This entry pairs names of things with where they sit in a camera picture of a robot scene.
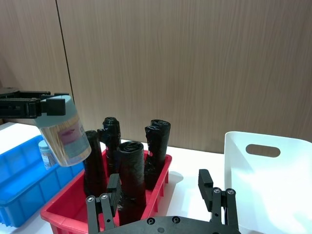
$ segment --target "robotic arm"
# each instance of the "robotic arm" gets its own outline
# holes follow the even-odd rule
[[[214,187],[208,170],[199,170],[198,186],[207,209],[211,212],[210,222],[179,216],[150,217],[145,220],[115,227],[113,217],[116,214],[120,198],[119,174],[112,174],[106,194],[100,197],[89,196],[86,199],[89,234],[240,234],[238,230],[235,191],[222,191]],[[221,222],[221,207],[225,210],[225,224]],[[103,213],[105,231],[99,230],[98,214]]]
[[[42,113],[48,116],[64,116],[65,100],[48,99],[68,95],[42,91],[19,91],[16,88],[0,88],[0,118],[37,118]]]

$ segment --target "basket handle hole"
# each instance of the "basket handle hole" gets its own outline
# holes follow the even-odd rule
[[[278,157],[281,151],[272,146],[250,144],[246,146],[246,152],[251,155],[260,155],[265,157]]]

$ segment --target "cylindrical container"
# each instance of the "cylindrical container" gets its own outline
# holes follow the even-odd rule
[[[47,116],[42,113],[35,123],[59,165],[69,167],[85,160],[91,153],[91,147],[72,98],[68,95],[51,98],[65,99],[66,115]]]
[[[50,150],[47,143],[42,140],[38,144],[39,150],[41,153],[42,161],[44,164],[45,169],[49,170],[51,167],[53,167],[56,164],[56,159],[54,158],[54,155],[52,151]]]

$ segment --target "small bottle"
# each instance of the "small bottle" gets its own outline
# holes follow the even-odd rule
[[[56,159],[54,158],[53,152],[50,150],[45,140],[40,141],[38,146],[44,167],[45,169],[49,170],[57,163]]]

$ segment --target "black plastic bag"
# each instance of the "black plastic bag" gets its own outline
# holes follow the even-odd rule
[[[103,129],[97,131],[100,134],[100,140],[106,145],[106,164],[109,177],[119,171],[119,159],[116,155],[120,144],[119,121],[115,117],[107,117],[103,122]]]
[[[86,131],[86,135],[91,146],[91,153],[83,161],[83,189],[86,197],[100,196],[106,192],[107,182],[98,133],[92,130]]]
[[[122,143],[117,154],[121,180],[121,198],[117,208],[119,224],[124,225],[140,220],[146,207],[143,145],[135,141]]]
[[[170,127],[169,122],[159,119],[152,120],[151,126],[145,127],[149,152],[145,160],[144,179],[148,190],[154,189],[163,169]]]

